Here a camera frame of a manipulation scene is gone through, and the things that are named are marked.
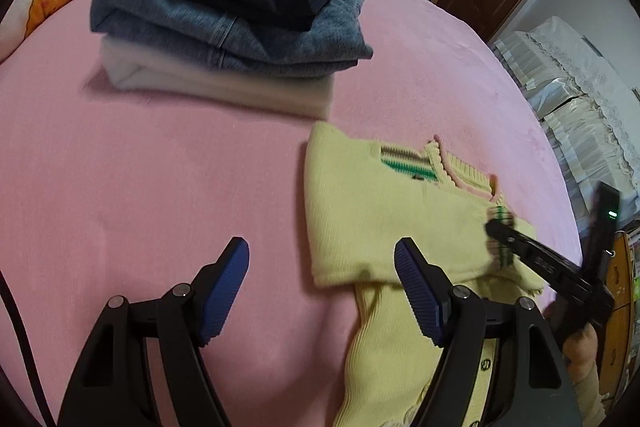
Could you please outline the person's right hand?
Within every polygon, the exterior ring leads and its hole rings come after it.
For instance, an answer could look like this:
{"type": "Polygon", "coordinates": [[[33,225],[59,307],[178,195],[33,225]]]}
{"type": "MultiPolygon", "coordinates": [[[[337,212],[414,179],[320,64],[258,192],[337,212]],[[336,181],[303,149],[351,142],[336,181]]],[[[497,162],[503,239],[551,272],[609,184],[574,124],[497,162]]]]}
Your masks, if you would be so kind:
{"type": "Polygon", "coordinates": [[[597,365],[598,336],[590,323],[570,335],[562,347],[567,374],[574,385],[583,381],[597,365]]]}

